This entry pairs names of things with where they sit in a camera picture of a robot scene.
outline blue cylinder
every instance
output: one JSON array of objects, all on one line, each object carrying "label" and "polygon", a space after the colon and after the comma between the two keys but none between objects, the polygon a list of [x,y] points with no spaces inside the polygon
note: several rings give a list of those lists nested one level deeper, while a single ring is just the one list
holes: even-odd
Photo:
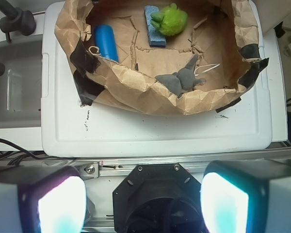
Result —
[{"label": "blue cylinder", "polygon": [[112,27],[99,25],[94,29],[96,46],[99,47],[101,56],[118,62],[115,38]]}]

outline gray sink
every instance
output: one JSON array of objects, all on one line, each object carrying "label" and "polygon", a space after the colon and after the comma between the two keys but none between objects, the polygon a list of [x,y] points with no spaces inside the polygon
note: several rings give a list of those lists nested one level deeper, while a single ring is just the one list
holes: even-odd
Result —
[{"label": "gray sink", "polygon": [[41,126],[42,35],[0,42],[0,129]]}]

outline black faucet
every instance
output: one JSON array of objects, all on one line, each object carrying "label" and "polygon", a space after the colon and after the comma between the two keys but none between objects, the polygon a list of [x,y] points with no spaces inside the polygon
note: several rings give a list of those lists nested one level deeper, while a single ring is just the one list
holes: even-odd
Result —
[{"label": "black faucet", "polygon": [[0,11],[6,15],[0,20],[0,29],[6,35],[6,40],[11,42],[10,32],[20,31],[23,35],[31,35],[36,27],[33,14],[14,8],[7,0],[0,0]]}]

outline blue foam block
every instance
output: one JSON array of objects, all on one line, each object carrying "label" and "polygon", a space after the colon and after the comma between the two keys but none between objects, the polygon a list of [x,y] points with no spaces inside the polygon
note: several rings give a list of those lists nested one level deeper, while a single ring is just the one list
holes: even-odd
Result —
[{"label": "blue foam block", "polygon": [[145,6],[145,18],[149,44],[152,47],[166,47],[166,38],[151,24],[151,14],[160,11],[157,6]]}]

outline brown paper bag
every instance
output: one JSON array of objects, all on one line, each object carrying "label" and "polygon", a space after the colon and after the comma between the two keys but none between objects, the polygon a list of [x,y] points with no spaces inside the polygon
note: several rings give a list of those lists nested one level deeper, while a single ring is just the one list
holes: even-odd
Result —
[{"label": "brown paper bag", "polygon": [[[148,44],[144,6],[176,3],[188,13],[185,30],[166,48]],[[112,26],[119,63],[89,53],[92,29]],[[66,0],[55,25],[83,104],[99,102],[156,116],[222,111],[240,101],[268,59],[259,55],[258,25],[248,0]],[[221,65],[206,84],[177,98],[154,78],[184,67],[193,53],[198,65]]]}]

